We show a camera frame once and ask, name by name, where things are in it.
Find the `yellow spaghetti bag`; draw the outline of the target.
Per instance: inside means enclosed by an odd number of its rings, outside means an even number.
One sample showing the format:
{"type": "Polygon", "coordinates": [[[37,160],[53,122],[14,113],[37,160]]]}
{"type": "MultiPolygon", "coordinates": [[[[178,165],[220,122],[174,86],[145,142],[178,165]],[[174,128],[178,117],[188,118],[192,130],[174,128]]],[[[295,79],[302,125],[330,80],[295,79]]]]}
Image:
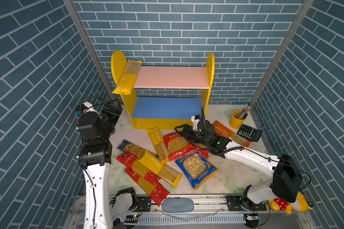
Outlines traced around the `yellow spaghetti bag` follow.
{"type": "Polygon", "coordinates": [[[140,72],[142,61],[128,60],[113,94],[129,95],[140,72]]]}
{"type": "Polygon", "coordinates": [[[174,170],[168,165],[162,163],[161,160],[156,158],[148,150],[145,151],[142,158],[138,160],[142,165],[148,168],[151,172],[155,173],[157,176],[162,178],[169,185],[174,188],[177,186],[178,182],[182,178],[182,174],[174,170]]]}
{"type": "Polygon", "coordinates": [[[169,153],[159,128],[155,127],[147,129],[147,132],[159,156],[160,161],[163,164],[167,163],[169,161],[169,153]]]}

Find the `red spaghetti bag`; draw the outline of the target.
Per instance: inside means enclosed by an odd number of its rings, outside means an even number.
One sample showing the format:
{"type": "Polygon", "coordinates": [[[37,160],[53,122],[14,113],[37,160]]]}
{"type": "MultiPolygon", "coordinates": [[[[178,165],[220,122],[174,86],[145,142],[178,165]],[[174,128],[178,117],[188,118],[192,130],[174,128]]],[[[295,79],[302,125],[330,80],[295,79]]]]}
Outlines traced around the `red spaghetti bag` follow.
{"type": "Polygon", "coordinates": [[[152,184],[129,168],[126,168],[125,172],[148,194],[148,196],[158,205],[158,207],[170,194],[170,192],[166,190],[159,182],[152,184]]]}
{"type": "Polygon", "coordinates": [[[138,162],[139,158],[129,151],[120,154],[116,159],[150,183],[156,185],[159,182],[160,177],[138,162]]]}

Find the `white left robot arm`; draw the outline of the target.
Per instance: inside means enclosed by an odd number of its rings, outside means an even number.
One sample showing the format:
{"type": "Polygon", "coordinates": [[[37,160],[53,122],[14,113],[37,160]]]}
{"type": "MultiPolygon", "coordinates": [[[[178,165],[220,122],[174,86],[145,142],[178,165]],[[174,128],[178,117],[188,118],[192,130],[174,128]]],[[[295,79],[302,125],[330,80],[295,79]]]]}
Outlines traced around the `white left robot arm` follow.
{"type": "Polygon", "coordinates": [[[122,113],[118,99],[102,103],[102,111],[89,102],[80,105],[77,129],[82,136],[78,163],[86,184],[85,229],[124,229],[129,209],[136,203],[134,189],[125,189],[110,205],[109,178],[112,144],[110,136],[122,113]]]}

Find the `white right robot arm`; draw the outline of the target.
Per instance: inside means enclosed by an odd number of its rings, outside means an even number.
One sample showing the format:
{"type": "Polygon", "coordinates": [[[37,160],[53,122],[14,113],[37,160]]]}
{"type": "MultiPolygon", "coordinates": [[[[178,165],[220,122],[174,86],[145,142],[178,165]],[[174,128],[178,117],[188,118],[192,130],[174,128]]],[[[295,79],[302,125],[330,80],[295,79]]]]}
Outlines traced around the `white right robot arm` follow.
{"type": "Polygon", "coordinates": [[[311,205],[300,192],[303,171],[297,168],[289,155],[274,156],[246,148],[218,134],[206,120],[198,119],[192,126],[177,126],[175,131],[193,145],[202,144],[212,155],[235,160],[268,176],[267,181],[245,188],[239,199],[244,210],[254,210],[264,201],[268,201],[273,210],[286,210],[288,214],[293,210],[310,209],[311,205]]]}

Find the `orange pasta bag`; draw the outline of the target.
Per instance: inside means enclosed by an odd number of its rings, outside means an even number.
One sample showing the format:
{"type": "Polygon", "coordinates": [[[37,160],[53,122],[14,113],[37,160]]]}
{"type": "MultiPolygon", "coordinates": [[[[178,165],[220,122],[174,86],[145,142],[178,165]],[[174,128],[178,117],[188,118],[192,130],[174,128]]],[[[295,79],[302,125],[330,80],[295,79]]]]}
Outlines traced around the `orange pasta bag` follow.
{"type": "Polygon", "coordinates": [[[219,121],[215,121],[213,123],[214,127],[215,127],[215,131],[219,136],[223,136],[226,138],[230,138],[232,139],[234,142],[244,146],[244,147],[249,147],[251,142],[240,137],[238,134],[234,133],[232,130],[230,130],[229,128],[227,128],[226,126],[224,126],[222,123],[220,123],[219,121]]]}

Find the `yellow shelf pink blue boards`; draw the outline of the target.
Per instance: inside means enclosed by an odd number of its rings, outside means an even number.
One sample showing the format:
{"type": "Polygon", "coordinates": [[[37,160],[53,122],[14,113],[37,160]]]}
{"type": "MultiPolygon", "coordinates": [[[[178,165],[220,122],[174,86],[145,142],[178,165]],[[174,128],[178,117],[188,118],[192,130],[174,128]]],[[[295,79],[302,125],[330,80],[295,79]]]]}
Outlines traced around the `yellow shelf pink blue boards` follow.
{"type": "MultiPolygon", "coordinates": [[[[114,51],[111,72],[115,84],[127,64],[122,51],[114,51]]],[[[141,65],[131,94],[121,94],[135,129],[158,127],[172,130],[206,114],[215,75],[215,55],[208,54],[204,67],[141,65]]]]}

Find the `red fusilli bag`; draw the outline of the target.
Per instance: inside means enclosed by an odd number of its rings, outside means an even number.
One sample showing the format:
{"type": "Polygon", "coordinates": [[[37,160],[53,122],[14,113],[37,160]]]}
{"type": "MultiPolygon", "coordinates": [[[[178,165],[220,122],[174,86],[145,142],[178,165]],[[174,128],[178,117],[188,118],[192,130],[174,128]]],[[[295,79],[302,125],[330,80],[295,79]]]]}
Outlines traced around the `red fusilli bag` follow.
{"type": "Polygon", "coordinates": [[[187,155],[188,153],[192,153],[192,152],[197,152],[200,155],[202,155],[204,158],[209,159],[209,152],[207,150],[199,149],[199,148],[197,148],[191,144],[188,144],[183,149],[171,153],[169,155],[169,161],[174,161],[174,160],[181,158],[184,155],[187,155]]]}
{"type": "Polygon", "coordinates": [[[184,149],[188,145],[188,142],[177,132],[165,135],[163,140],[167,146],[169,155],[184,149]]]}

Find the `red fusilli bag right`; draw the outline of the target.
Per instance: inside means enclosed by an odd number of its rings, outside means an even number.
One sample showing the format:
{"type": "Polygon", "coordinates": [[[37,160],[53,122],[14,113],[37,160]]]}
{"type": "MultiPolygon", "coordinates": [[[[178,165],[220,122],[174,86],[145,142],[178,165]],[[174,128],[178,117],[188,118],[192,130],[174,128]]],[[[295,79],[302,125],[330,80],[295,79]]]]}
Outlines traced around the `red fusilli bag right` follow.
{"type": "Polygon", "coordinates": [[[169,155],[169,161],[174,161],[174,160],[181,158],[184,155],[187,155],[188,153],[192,153],[192,152],[197,152],[200,155],[202,155],[204,158],[209,159],[209,152],[207,150],[199,149],[199,148],[197,148],[191,144],[188,144],[183,149],[171,153],[169,155]]]}

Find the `blue Moli spaghetti bag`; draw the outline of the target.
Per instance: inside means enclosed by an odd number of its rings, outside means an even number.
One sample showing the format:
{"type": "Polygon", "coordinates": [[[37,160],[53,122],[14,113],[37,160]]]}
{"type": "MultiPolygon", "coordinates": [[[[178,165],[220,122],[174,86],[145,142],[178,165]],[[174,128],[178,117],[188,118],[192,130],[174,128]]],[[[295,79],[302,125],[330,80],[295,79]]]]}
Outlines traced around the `blue Moli spaghetti bag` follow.
{"type": "Polygon", "coordinates": [[[142,148],[142,147],[126,140],[126,139],[123,139],[121,141],[121,143],[118,145],[117,149],[122,151],[122,152],[128,151],[138,158],[142,158],[145,151],[146,151],[146,149],[144,149],[144,148],[142,148]]]}

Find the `blue macaroni bag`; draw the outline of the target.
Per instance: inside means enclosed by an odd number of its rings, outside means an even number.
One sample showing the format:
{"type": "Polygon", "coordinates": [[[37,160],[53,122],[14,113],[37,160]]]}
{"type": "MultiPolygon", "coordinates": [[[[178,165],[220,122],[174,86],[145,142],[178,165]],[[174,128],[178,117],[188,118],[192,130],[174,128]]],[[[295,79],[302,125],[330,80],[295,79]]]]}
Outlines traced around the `blue macaroni bag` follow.
{"type": "Polygon", "coordinates": [[[197,151],[176,159],[175,163],[186,175],[194,190],[197,190],[202,183],[219,172],[215,166],[197,151]]]}

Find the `yellow pen cup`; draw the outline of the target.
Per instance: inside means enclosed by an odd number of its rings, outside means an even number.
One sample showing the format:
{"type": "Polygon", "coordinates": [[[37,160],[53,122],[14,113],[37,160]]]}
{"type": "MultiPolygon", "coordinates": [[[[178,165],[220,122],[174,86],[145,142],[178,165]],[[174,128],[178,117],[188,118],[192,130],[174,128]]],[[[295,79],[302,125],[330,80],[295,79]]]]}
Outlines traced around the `yellow pen cup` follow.
{"type": "Polygon", "coordinates": [[[236,116],[240,113],[240,110],[237,110],[233,113],[233,115],[231,116],[231,119],[229,121],[229,125],[232,129],[240,129],[240,127],[243,125],[244,121],[246,120],[244,119],[238,119],[236,118],[236,116]]]}

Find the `coloured pens in cup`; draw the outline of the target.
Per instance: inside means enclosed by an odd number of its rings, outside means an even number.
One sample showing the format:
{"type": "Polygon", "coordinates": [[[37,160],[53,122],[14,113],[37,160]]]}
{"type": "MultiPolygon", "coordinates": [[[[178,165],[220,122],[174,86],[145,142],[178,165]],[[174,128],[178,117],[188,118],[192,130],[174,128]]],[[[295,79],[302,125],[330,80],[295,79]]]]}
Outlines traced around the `coloured pens in cup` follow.
{"type": "Polygon", "coordinates": [[[251,109],[250,105],[245,105],[240,112],[236,115],[237,119],[244,119],[244,116],[246,115],[246,113],[251,109]]]}

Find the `black calculator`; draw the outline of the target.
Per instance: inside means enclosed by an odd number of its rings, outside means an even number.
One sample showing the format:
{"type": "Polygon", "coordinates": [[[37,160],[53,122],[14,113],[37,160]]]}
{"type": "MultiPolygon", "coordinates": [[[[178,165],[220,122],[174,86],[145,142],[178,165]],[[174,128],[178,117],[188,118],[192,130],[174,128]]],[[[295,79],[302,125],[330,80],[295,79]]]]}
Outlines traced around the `black calculator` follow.
{"type": "Polygon", "coordinates": [[[263,131],[243,124],[238,130],[238,135],[250,142],[258,142],[263,131]]]}

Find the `grey oval pad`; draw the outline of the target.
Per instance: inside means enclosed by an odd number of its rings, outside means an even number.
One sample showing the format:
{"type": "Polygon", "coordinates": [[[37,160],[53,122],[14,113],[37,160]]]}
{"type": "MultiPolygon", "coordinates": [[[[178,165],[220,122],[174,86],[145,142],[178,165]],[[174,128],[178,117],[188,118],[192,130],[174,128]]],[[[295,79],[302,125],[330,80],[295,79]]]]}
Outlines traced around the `grey oval pad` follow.
{"type": "Polygon", "coordinates": [[[188,213],[194,210],[194,202],[190,198],[167,198],[162,203],[165,213],[188,213]]]}

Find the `yellow plush toy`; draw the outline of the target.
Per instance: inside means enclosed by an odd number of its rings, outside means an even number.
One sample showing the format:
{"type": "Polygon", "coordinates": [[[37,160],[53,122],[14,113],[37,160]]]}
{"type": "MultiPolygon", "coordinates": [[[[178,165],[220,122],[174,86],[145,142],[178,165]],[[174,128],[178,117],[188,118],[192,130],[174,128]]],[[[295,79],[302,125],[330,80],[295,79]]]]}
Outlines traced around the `yellow plush toy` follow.
{"type": "Polygon", "coordinates": [[[293,211],[306,212],[307,210],[313,210],[313,204],[308,202],[305,196],[298,192],[295,202],[288,203],[280,198],[269,200],[269,206],[274,211],[284,210],[287,214],[292,214],[293,211]]]}

